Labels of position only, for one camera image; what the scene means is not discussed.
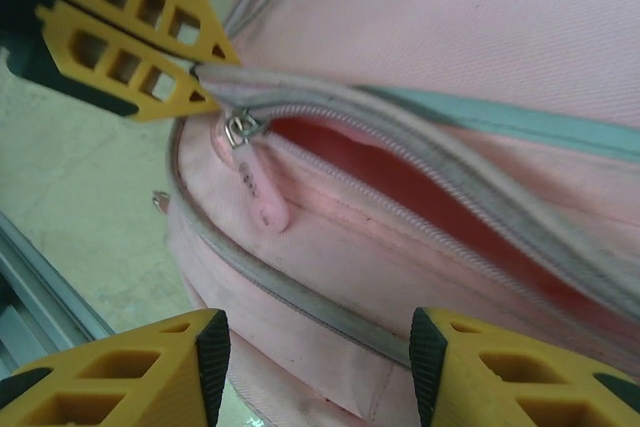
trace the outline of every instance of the gray floor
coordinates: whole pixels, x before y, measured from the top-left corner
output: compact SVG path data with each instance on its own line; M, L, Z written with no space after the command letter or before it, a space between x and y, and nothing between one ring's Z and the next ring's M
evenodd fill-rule
M220 17L231 0L211 0ZM151 191L169 122L134 124L0 63L0 210L116 330L189 310ZM232 392L221 427L260 426Z

